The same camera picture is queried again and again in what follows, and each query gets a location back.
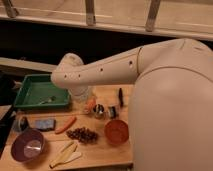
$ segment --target carrot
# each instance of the carrot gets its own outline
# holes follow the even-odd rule
[[[87,100],[85,107],[84,107],[84,113],[90,113],[91,110],[93,109],[93,107],[95,107],[96,105],[96,99],[95,97],[90,98],[89,100]]]
[[[60,134],[66,131],[69,127],[71,127],[74,124],[76,119],[77,119],[76,116],[71,116],[61,128],[55,130],[55,134]]]

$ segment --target spoon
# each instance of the spoon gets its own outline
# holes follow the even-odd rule
[[[51,103],[51,102],[53,102],[55,99],[56,99],[55,96],[51,96],[51,97],[49,97],[48,99],[43,100],[43,101],[41,101],[41,102],[38,103],[38,104],[41,105],[41,104],[45,104],[45,103]]]

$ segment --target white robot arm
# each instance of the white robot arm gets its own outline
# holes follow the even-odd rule
[[[213,170],[213,53],[204,44],[176,39],[88,65],[67,54],[51,80],[76,96],[88,85],[134,84],[129,127],[136,171]]]

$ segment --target railing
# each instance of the railing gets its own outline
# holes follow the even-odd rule
[[[2,0],[0,18],[213,40],[212,0]]]

